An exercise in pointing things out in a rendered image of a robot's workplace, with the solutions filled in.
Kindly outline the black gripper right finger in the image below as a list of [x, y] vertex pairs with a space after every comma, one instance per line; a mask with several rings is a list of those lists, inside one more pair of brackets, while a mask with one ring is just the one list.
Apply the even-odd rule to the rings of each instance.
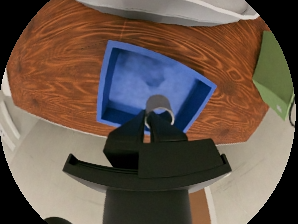
[[154, 111], [150, 112], [150, 121], [150, 143], [189, 141], [185, 132], [160, 118]]

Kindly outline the blue open tray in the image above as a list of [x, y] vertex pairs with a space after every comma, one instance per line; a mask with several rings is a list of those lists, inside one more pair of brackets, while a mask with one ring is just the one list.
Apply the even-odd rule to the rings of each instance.
[[100, 77], [97, 121], [119, 127], [145, 109], [151, 95], [163, 94], [173, 110], [173, 125], [186, 133], [216, 87], [200, 73], [172, 58], [109, 40]]

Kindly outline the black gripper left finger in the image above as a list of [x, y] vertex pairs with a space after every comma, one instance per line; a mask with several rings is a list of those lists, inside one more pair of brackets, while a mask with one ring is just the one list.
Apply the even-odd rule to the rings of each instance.
[[[122, 124], [108, 134], [107, 140], [136, 141], [144, 143], [145, 134], [145, 109], [136, 117]], [[140, 142], [141, 141], [141, 142]]]

